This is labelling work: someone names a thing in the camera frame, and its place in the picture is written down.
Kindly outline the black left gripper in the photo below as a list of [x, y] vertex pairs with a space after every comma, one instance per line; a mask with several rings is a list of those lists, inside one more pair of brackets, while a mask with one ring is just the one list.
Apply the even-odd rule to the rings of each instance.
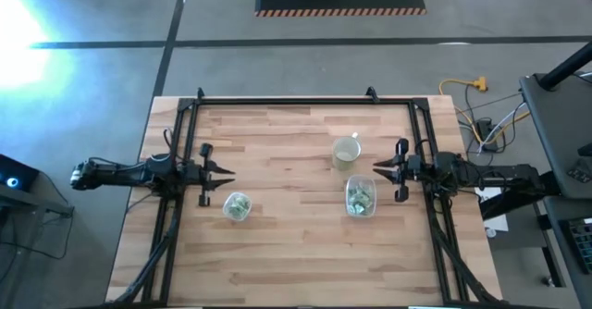
[[203, 143], [199, 150], [199, 156], [203, 158], [203, 163], [197, 165], [190, 160], [185, 166], [185, 181], [188, 185], [199, 185], [202, 191], [198, 197], [198, 205], [207, 207], [210, 205], [210, 191], [214, 191], [219, 186], [228, 184], [234, 179], [212, 179], [211, 172], [218, 174], [234, 174], [233, 171], [220, 167], [211, 159], [214, 146], [210, 143]]

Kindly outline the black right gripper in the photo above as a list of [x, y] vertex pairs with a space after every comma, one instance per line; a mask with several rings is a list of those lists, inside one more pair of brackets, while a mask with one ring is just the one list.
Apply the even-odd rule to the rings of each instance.
[[409, 188], [406, 186], [407, 179], [417, 180], [422, 170], [422, 158], [420, 155], [413, 154], [406, 157], [409, 151], [409, 141], [401, 138], [395, 145], [395, 156], [385, 161], [378, 161], [373, 164], [374, 167], [395, 167], [392, 169], [374, 168], [373, 171], [378, 175], [389, 180], [392, 184], [398, 184], [399, 188], [395, 191], [395, 201], [403, 203], [409, 198]]

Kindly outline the round clear plastic container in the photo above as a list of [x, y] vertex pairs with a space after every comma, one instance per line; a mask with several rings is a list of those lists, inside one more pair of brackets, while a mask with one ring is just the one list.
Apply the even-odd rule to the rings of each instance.
[[242, 204], [243, 204], [243, 206], [249, 206], [249, 207], [250, 207], [250, 212], [251, 212], [251, 209], [252, 209], [252, 206], [253, 206], [252, 200], [251, 200], [251, 198], [250, 198], [248, 195], [246, 195], [246, 194], [244, 194], [244, 193], [242, 193], [242, 192], [233, 192], [233, 193], [231, 193], [231, 194], [228, 196], [227, 200], [225, 201], [225, 203], [224, 203], [224, 205], [223, 205], [223, 213], [224, 213], [224, 215], [225, 215], [227, 218], [229, 218], [229, 219], [231, 219], [231, 220], [233, 220], [233, 221], [243, 221], [243, 220], [245, 220], [247, 217], [245, 217], [244, 219], [237, 219], [237, 218], [236, 218], [236, 217], [233, 215], [233, 210], [229, 210], [229, 209], [228, 209], [228, 203], [229, 203], [229, 200], [230, 200], [230, 199], [231, 199], [233, 196], [240, 196], [240, 197], [242, 198]]

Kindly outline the pale green mug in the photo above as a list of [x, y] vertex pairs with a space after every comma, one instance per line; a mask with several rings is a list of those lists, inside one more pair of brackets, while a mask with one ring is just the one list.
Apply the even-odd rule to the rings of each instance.
[[333, 166], [338, 170], [348, 170], [362, 153], [359, 133], [336, 139], [332, 146]]

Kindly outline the rectangular clear plastic container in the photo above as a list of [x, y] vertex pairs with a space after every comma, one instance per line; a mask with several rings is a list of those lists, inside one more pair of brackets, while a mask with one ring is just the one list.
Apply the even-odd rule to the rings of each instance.
[[[347, 204], [349, 203], [348, 202], [348, 199], [347, 199], [348, 188], [351, 187], [351, 186], [356, 186], [359, 182], [371, 183], [375, 187], [375, 197], [374, 197], [373, 200], [363, 198], [363, 199], [359, 199], [358, 201], [365, 202], [365, 203], [372, 203], [373, 204], [373, 207], [374, 207], [373, 214], [376, 211], [376, 205], [377, 205], [376, 200], [377, 200], [377, 198], [376, 198], [376, 184], [375, 184], [375, 182], [372, 179], [370, 179], [370, 178], [368, 178], [366, 176], [352, 175], [352, 176], [349, 177], [349, 179], [348, 179], [348, 181], [347, 181], [347, 183], [345, 185], [345, 210], [346, 210], [346, 213], [349, 216], [351, 216], [351, 215], [347, 212]], [[366, 218], [366, 217], [371, 217], [371, 216], [351, 216], [351, 217]]]

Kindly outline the white paper sheet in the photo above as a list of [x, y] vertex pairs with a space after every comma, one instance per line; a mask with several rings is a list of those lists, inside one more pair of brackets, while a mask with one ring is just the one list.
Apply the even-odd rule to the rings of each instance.
[[[475, 188], [475, 193], [479, 196], [479, 202], [484, 201], [501, 193], [501, 188], [485, 188], [483, 190]], [[496, 216], [484, 221], [485, 231], [488, 238], [493, 239], [499, 232], [509, 230], [508, 221], [505, 215]]]

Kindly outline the black power strip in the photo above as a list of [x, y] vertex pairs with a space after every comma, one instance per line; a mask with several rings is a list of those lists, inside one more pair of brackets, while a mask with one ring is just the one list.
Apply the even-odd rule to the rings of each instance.
[[[476, 129], [478, 136], [480, 137], [482, 142], [486, 142], [489, 140], [489, 134], [493, 132], [494, 125], [492, 124], [492, 120], [490, 118], [483, 118], [478, 119], [476, 121]], [[486, 143], [480, 148], [481, 152], [488, 152], [488, 153], [496, 153], [499, 147], [496, 142]]]

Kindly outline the grey cart top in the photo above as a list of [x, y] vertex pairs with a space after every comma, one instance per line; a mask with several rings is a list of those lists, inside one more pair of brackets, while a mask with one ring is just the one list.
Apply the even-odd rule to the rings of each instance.
[[[533, 75], [520, 86], [561, 194], [592, 199], [592, 177], [583, 183], [568, 175], [582, 158], [578, 150], [592, 143], [592, 83], [571, 76], [546, 91]], [[586, 161], [592, 171], [592, 157]]]

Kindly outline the dark side stand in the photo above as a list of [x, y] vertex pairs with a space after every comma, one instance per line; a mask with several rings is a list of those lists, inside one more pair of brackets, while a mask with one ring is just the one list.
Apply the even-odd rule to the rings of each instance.
[[[22, 211], [30, 211], [35, 218], [33, 219], [33, 225], [30, 228], [28, 239], [23, 240], [22, 242], [18, 241], [0, 241], [0, 245], [7, 245], [14, 248], [18, 248], [20, 250], [28, 251], [29, 253], [37, 253], [48, 258], [54, 260], [61, 260], [63, 259], [68, 252], [68, 243], [69, 238], [73, 226], [73, 214], [74, 214], [74, 207], [68, 204], [59, 204], [47, 199], [37, 198], [35, 195], [19, 191], [16, 189], [12, 189], [5, 185], [0, 185], [0, 201], [5, 201], [9, 204], [12, 204], [13, 207], [22, 210]], [[62, 254], [54, 255], [45, 251], [41, 251], [38, 249], [33, 248], [33, 242], [35, 240], [36, 229], [43, 228], [44, 224], [44, 216], [45, 214], [53, 213], [58, 215], [59, 218], [69, 219], [69, 226], [68, 232], [66, 235], [66, 239], [64, 242], [64, 249]]]

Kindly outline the black device with blue light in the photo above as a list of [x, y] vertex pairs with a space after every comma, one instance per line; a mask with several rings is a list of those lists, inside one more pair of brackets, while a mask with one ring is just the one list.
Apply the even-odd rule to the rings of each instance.
[[10, 189], [29, 192], [39, 171], [0, 154], [0, 184]]

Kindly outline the black pole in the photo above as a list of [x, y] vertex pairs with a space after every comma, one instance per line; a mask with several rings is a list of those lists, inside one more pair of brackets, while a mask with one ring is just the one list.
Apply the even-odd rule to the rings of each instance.
[[592, 42], [587, 43], [581, 49], [561, 62], [551, 72], [538, 78], [538, 85], [546, 90], [553, 90], [563, 80], [573, 75], [579, 68], [592, 61]]

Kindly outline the black keyboard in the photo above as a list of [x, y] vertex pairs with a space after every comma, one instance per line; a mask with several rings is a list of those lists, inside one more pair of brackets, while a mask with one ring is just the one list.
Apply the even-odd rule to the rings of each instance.
[[560, 221], [563, 236], [584, 274], [592, 274], [592, 217]]

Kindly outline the dark low table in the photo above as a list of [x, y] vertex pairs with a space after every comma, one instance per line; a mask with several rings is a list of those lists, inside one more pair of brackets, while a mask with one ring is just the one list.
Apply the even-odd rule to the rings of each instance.
[[592, 200], [549, 196], [543, 200], [543, 205], [580, 308], [592, 309], [592, 274], [587, 275], [582, 272], [560, 227], [561, 220], [592, 217]]

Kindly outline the black aluminium rig frame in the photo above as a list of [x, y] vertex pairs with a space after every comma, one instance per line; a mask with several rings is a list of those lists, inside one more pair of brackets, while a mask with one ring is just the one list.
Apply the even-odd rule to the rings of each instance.
[[[160, 306], [399, 306], [490, 301], [500, 286], [476, 198], [461, 193], [441, 209], [409, 183], [409, 198], [373, 164], [391, 158], [399, 138], [421, 140], [425, 157], [458, 150], [448, 96], [205, 97], [195, 141], [234, 172], [207, 207], [187, 190], [173, 260], [139, 299]], [[348, 174], [331, 162], [333, 142], [358, 132], [354, 172], [373, 177], [377, 210], [347, 215]], [[243, 221], [223, 213], [233, 192], [253, 203]]]

